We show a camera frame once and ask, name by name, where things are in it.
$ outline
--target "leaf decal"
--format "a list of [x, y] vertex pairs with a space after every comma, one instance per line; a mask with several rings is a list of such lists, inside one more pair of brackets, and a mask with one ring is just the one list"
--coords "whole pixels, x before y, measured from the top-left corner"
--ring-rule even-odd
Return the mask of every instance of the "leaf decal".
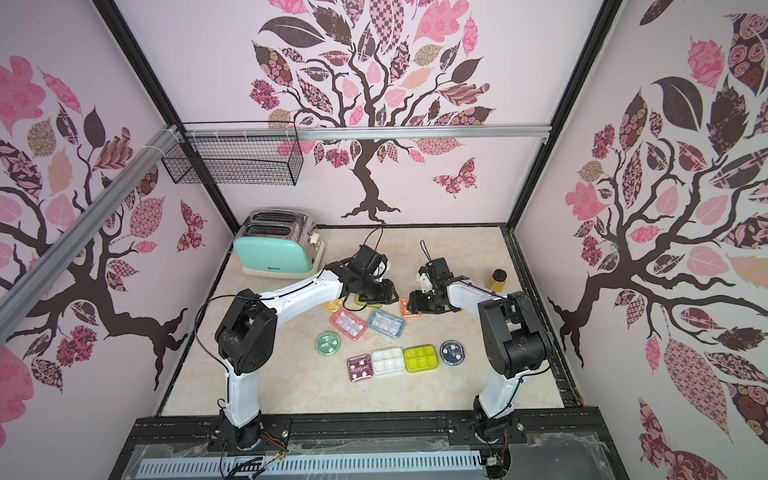
[[643, 134], [647, 112], [648, 106], [640, 96], [640, 92], [638, 92], [627, 106], [627, 110], [621, 118], [619, 143], [624, 149], [624, 153], [632, 148], [637, 143], [637, 139]]
[[669, 255], [664, 254], [659, 256], [654, 262], [654, 275], [661, 275], [671, 271], [678, 263], [685, 257], [685, 255]]
[[35, 358], [32, 360], [32, 376], [43, 385], [56, 387], [59, 392], [64, 393], [64, 381], [61, 379], [61, 367], [55, 362]]
[[726, 375], [749, 382], [768, 383], [768, 376], [736, 353], [704, 353], [707, 359]]
[[715, 329], [715, 330], [722, 330], [724, 329], [722, 326], [717, 325], [714, 320], [712, 320], [712, 317], [710, 317], [707, 312], [703, 311], [702, 309], [698, 308], [686, 308], [680, 313], [680, 319], [685, 320], [689, 324], [693, 326], [697, 326], [702, 329]]
[[490, 89], [490, 84], [482, 84], [480, 88], [477, 88], [475, 84], [460, 84], [448, 87], [445, 90], [438, 90], [438, 93], [452, 104], [459, 106], [477, 103], [478, 96]]
[[674, 126], [697, 131], [701, 125], [701, 94], [685, 78], [666, 77], [654, 82], [661, 87], [661, 109]]
[[582, 223], [581, 226], [576, 230], [576, 233], [574, 233], [574, 237], [586, 237], [588, 233], [592, 231], [592, 227], [594, 227], [594, 221], [593, 220], [587, 220], [586, 222]]
[[656, 200], [656, 211], [663, 215], [671, 215], [677, 210], [677, 187], [672, 185], [659, 195]]
[[90, 323], [91, 325], [98, 325], [96, 321], [96, 307], [90, 302], [75, 302], [69, 306], [74, 312], [74, 316], [82, 320], [83, 322]]
[[717, 92], [712, 103], [710, 131], [712, 148], [718, 155], [725, 154], [741, 139], [746, 128], [746, 102], [744, 97], [728, 86], [726, 78], [723, 89]]
[[373, 56], [374, 51], [376, 51], [376, 40], [373, 39], [373, 33], [371, 33], [371, 22], [368, 22], [357, 42], [358, 63], [368, 61]]
[[66, 141], [73, 145], [77, 145], [79, 143], [78, 131], [74, 127], [74, 122], [69, 117], [69, 114], [67, 114], [67, 111], [64, 109], [64, 107], [61, 106], [61, 104], [59, 104], [58, 107], [59, 110], [58, 115], [56, 116], [56, 129]]
[[629, 302], [627, 306], [627, 328], [631, 327], [633, 323], [637, 322], [643, 313], [645, 312], [645, 297], [638, 296], [636, 299]]
[[650, 372], [653, 373], [659, 368], [661, 361], [661, 349], [659, 348], [659, 337], [652, 336], [645, 343], [645, 359], [650, 365]]
[[107, 140], [107, 132], [104, 131], [104, 124], [101, 123], [101, 119], [96, 113], [96, 107], [94, 107], [90, 114], [85, 115], [83, 132], [85, 139], [88, 140], [88, 143], [93, 148], [104, 146], [104, 142]]
[[56, 149], [56, 135], [51, 127], [51, 119], [32, 125], [27, 133], [27, 145], [36, 157], [52, 155]]
[[457, 43], [454, 47], [444, 51], [442, 55], [440, 55], [440, 71], [446, 71], [451, 67], [451, 65], [453, 65], [453, 61], [456, 59], [456, 54], [458, 53], [459, 45], [461, 45], [461, 42]]
[[704, 358], [688, 345], [670, 339], [664, 363], [685, 399], [729, 435], [723, 387]]
[[414, 55], [413, 63], [417, 64], [419, 67], [426, 67], [435, 61], [437, 54], [440, 53], [441, 50], [442, 47], [440, 45], [424, 45], [416, 52], [416, 55]]
[[265, 23], [262, 31], [271, 31], [292, 47], [308, 48], [323, 43], [325, 38], [312, 25], [301, 18], [277, 17]]
[[392, 80], [401, 78], [408, 70], [411, 61], [411, 54], [408, 52], [408, 42], [404, 41], [395, 50], [392, 56], [392, 64], [389, 67], [389, 76]]
[[768, 258], [728, 257], [740, 279], [768, 289]]
[[768, 417], [766, 417], [768, 390], [755, 385], [726, 383], [726, 386], [730, 400], [744, 418], [744, 422], [760, 440], [763, 440], [763, 443], [768, 445]]
[[640, 149], [634, 151], [632, 159], [627, 163], [624, 177], [621, 179], [621, 191], [627, 208], [634, 205], [637, 195], [643, 186], [643, 164], [640, 162]]
[[765, 340], [766, 334], [754, 328], [733, 328], [721, 333], [715, 340], [732, 350], [753, 349]]
[[71, 183], [72, 164], [67, 153], [62, 150], [53, 156], [51, 166], [48, 167], [48, 186], [51, 188], [51, 194], [57, 194], [67, 190]]
[[413, 89], [421, 87], [425, 81], [429, 78], [429, 74], [432, 71], [429, 67], [423, 67], [419, 70], [411, 72], [405, 80], [400, 84], [403, 88]]
[[680, 145], [680, 166], [689, 172], [698, 172], [707, 167], [707, 161], [704, 155], [693, 145], [677, 142]]
[[651, 170], [666, 170], [669, 167], [667, 155], [659, 147], [648, 144], [648, 156], [646, 162]]
[[667, 7], [671, 4], [672, 0], [654, 0], [653, 3], [650, 4], [650, 7], [648, 7], [645, 15], [643, 15], [643, 18], [640, 20], [640, 25], [647, 25], [653, 20], [659, 18], [659, 15], [664, 13], [664, 10], [666, 10]]
[[768, 148], [739, 157], [720, 170], [710, 180], [710, 184], [718, 188], [743, 187], [757, 177], [768, 157]]
[[145, 198], [131, 214], [131, 235], [147, 238], [160, 226], [165, 197]]
[[314, 81], [323, 81], [331, 76], [330, 72], [328, 72], [323, 67], [307, 67], [302, 68], [299, 71], [304, 72], [307, 77], [313, 79]]
[[698, 276], [715, 276], [730, 270], [717, 252], [701, 245], [690, 251], [687, 266], [692, 274]]
[[419, 138], [416, 141], [419, 150], [427, 155], [442, 155], [463, 144], [455, 138]]
[[313, 107], [318, 110], [333, 113], [333, 107], [331, 106], [330, 100], [328, 100], [326, 94], [321, 92], [318, 87], [305, 82], [301, 78], [299, 79], [299, 85], [301, 85], [301, 91], [304, 93], [304, 97]]
[[38, 338], [36, 338], [34, 342], [32, 342], [32, 344], [27, 349], [27, 352], [22, 357], [22, 360], [30, 355], [38, 355], [39, 353], [43, 353], [49, 345], [51, 345], [51, 334], [48, 332], [43, 333]]
[[600, 161], [592, 160], [587, 162], [587, 164], [578, 171], [578, 174], [583, 181], [594, 182], [603, 174], [603, 165]]
[[313, 14], [317, 24], [325, 30], [326, 34], [337, 42], [352, 47], [352, 33], [349, 31], [349, 25], [344, 18], [331, 8], [316, 7], [312, 5]]

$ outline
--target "marble floor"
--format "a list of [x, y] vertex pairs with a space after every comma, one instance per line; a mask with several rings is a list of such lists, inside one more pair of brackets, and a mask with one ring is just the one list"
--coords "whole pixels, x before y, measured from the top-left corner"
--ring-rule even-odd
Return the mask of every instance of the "marble floor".
[[[353, 255], [369, 231], [321, 230], [320, 235], [327, 244], [323, 264]], [[378, 232], [375, 233], [369, 245], [373, 245], [378, 236]], [[508, 274], [504, 293], [520, 290], [515, 268], [497, 227], [387, 228], [378, 251], [389, 258], [391, 269], [386, 278], [394, 282], [401, 298], [418, 287], [416, 272], [426, 263], [419, 248], [422, 239], [432, 258], [444, 257], [455, 275], [465, 275], [478, 284], [485, 284], [491, 272], [501, 268]], [[293, 283], [292, 280], [249, 276], [241, 267], [233, 253], [215, 295], [237, 293], [246, 288], [263, 292]], [[214, 300], [200, 326], [200, 341], [214, 354], [217, 351], [214, 332], [230, 303], [229, 298]], [[348, 304], [356, 308], [352, 299]], [[399, 314], [397, 303], [383, 308]], [[357, 315], [367, 320], [371, 311], [366, 308]], [[467, 312], [406, 319], [406, 327], [399, 339], [372, 329], [356, 342], [341, 336], [339, 351], [331, 356], [321, 356], [315, 349], [315, 340], [320, 333], [335, 330], [329, 322], [330, 317], [322, 306], [316, 306], [277, 330], [273, 355], [260, 370], [262, 412], [471, 409], [475, 396], [485, 386], [491, 366], [485, 358], [480, 322]], [[448, 339], [457, 340], [464, 346], [466, 360], [458, 366], [448, 366], [441, 361], [437, 369], [427, 372], [401, 372], [374, 376], [362, 382], [349, 381], [346, 372], [349, 358], [390, 346], [405, 349], [428, 343], [439, 348]], [[161, 415], [216, 415], [219, 410], [217, 399], [226, 397], [222, 366], [193, 343]], [[517, 401], [520, 409], [562, 406], [551, 372], [531, 377]]]

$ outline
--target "toaster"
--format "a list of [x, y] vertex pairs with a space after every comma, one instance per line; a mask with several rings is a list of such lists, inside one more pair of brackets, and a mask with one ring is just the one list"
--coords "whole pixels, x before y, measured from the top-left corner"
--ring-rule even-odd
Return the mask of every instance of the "toaster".
[[314, 275], [325, 248], [315, 220], [292, 210], [252, 211], [234, 240], [243, 272], [276, 278]]

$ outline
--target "black wire basket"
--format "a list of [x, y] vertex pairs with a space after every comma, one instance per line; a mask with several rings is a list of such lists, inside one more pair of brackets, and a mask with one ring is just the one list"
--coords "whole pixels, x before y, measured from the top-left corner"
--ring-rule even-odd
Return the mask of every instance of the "black wire basket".
[[[214, 122], [192, 122], [188, 125]], [[268, 124], [267, 129], [236, 128], [234, 124]], [[296, 125], [292, 121], [216, 122], [227, 128], [189, 130], [183, 140], [197, 152], [217, 184], [296, 185], [304, 157]], [[177, 144], [163, 157], [163, 164], [176, 184], [202, 183], [192, 168], [185, 146]]]

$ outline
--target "yellow dish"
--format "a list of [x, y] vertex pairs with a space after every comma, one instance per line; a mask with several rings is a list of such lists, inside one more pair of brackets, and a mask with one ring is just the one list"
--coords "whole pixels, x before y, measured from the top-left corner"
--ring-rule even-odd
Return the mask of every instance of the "yellow dish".
[[409, 373], [424, 372], [437, 368], [437, 352], [431, 345], [413, 346], [403, 352]]

